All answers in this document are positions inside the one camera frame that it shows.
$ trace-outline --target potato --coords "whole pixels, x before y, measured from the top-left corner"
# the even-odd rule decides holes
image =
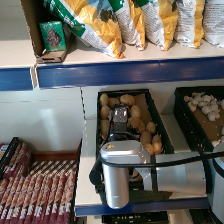
[[[161,154],[162,152],[162,139],[159,135],[155,135],[152,138],[152,146],[155,154]]]
[[[142,145],[145,145],[146,143],[152,143],[152,135],[148,131],[143,131],[140,137],[140,142]]]
[[[129,107],[132,107],[133,105],[135,105],[135,98],[128,94],[121,96],[120,101],[122,104],[126,104]]]
[[[149,153],[150,155],[153,155],[153,153],[154,153],[154,149],[153,149],[153,146],[152,146],[150,143],[146,143],[146,144],[144,145],[144,147],[146,148],[146,150],[148,151],[148,153]]]
[[[120,101],[117,98],[109,98],[108,100],[108,106],[110,107],[110,109],[114,109],[115,104],[120,105]]]
[[[103,139],[107,137],[109,127],[109,121],[108,120],[101,120],[100,122],[100,133]]]
[[[141,118],[140,108],[137,105],[132,106],[130,115],[131,115],[131,117]]]
[[[152,135],[156,133],[156,125],[150,121],[145,128],[146,131],[149,131]]]
[[[107,105],[104,105],[100,110],[100,119],[107,120],[109,116],[110,108]]]
[[[108,96],[105,93],[100,96],[100,106],[103,107],[104,105],[108,105]]]
[[[130,117],[128,119],[128,127],[132,126],[133,128],[137,128],[139,130],[140,133],[142,133],[143,131],[145,131],[145,124],[143,123],[143,121],[137,117]]]

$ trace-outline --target shelf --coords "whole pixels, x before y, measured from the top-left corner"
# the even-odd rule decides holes
[[[32,90],[33,47],[21,7],[11,4],[0,4],[0,91]]]
[[[64,63],[38,65],[40,88],[219,79],[224,74],[224,49],[205,41],[200,49],[173,43],[167,52],[151,43],[145,51],[125,48],[126,58],[119,60],[76,40]]]
[[[182,133],[174,115],[162,115],[162,120],[167,129],[168,135],[172,141],[175,139],[174,145],[177,151],[187,151],[186,140]],[[150,212],[150,211],[166,211],[175,209],[196,209],[208,208],[208,200],[206,195],[184,195],[173,193],[170,200],[162,202],[148,202],[128,204],[122,209],[111,209],[107,205],[103,205],[100,195],[96,194],[95,186],[89,181],[89,173],[95,163],[95,150],[96,150],[96,119],[86,120],[83,132],[83,141],[81,149],[81,157],[79,163],[78,182],[75,199],[75,212],[76,216],[89,216],[89,215],[106,215],[106,214],[122,214],[122,213],[135,213],[135,212]]]

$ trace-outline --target chips bag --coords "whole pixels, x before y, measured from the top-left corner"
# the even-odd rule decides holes
[[[224,1],[206,0],[203,20],[205,40],[224,48]]]
[[[138,50],[145,47],[145,25],[143,14],[134,0],[109,0],[121,29],[125,43],[135,45]]]
[[[172,0],[137,0],[145,22],[146,37],[161,50],[168,50],[176,29],[178,12]]]
[[[204,36],[202,12],[205,0],[177,0],[178,21],[174,39],[183,46],[199,48]]]
[[[111,57],[123,57],[120,28],[108,0],[40,1],[84,42]]]

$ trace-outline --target black basket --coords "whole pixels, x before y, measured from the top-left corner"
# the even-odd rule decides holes
[[[192,151],[212,152],[214,146],[184,101],[184,96],[191,96],[193,92],[205,92],[206,95],[224,99],[223,90],[221,86],[182,87],[175,90],[174,115]]]
[[[12,156],[14,155],[16,148],[19,144],[19,139],[17,137],[14,137],[12,141],[10,142],[7,150],[5,151],[3,157],[0,160],[0,179],[2,179],[2,176],[4,174],[5,167],[9,164]]]
[[[105,224],[168,224],[167,212],[147,212],[122,215],[103,215],[102,223]]]
[[[159,113],[156,109],[154,101],[149,93],[148,89],[140,89],[140,90],[124,90],[124,91],[112,91],[112,92],[100,92],[98,93],[97,100],[97,130],[96,130],[96,158],[98,157],[100,145],[101,145],[101,137],[100,137],[100,96],[106,93],[109,98],[120,97],[125,94],[129,94],[132,96],[137,96],[140,94],[145,94],[146,103],[148,106],[148,110],[150,112],[152,121],[157,124],[157,133],[162,138],[163,143],[163,153],[165,154],[173,154],[174,149],[170,143],[169,137],[166,133],[166,130],[163,126],[162,120],[159,116]],[[106,202],[106,193],[105,193],[105,185],[99,184],[95,186],[96,193],[100,194],[101,200],[103,204],[107,204]],[[149,201],[166,201],[171,196],[171,192],[150,192],[145,191],[143,182],[136,181],[129,183],[129,203],[138,203],[138,202],[149,202]]]

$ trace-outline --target blue shelf edge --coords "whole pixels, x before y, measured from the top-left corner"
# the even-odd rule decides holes
[[[85,87],[224,78],[224,57],[38,67],[40,88]]]
[[[176,199],[169,201],[148,202],[127,204],[122,209],[112,209],[107,205],[90,205],[90,206],[75,206],[75,214],[77,217],[89,215],[113,215],[113,214],[130,214],[157,212],[177,209],[207,209],[209,202],[207,197],[191,198],[191,199]]]
[[[33,90],[30,68],[0,69],[0,91]]]

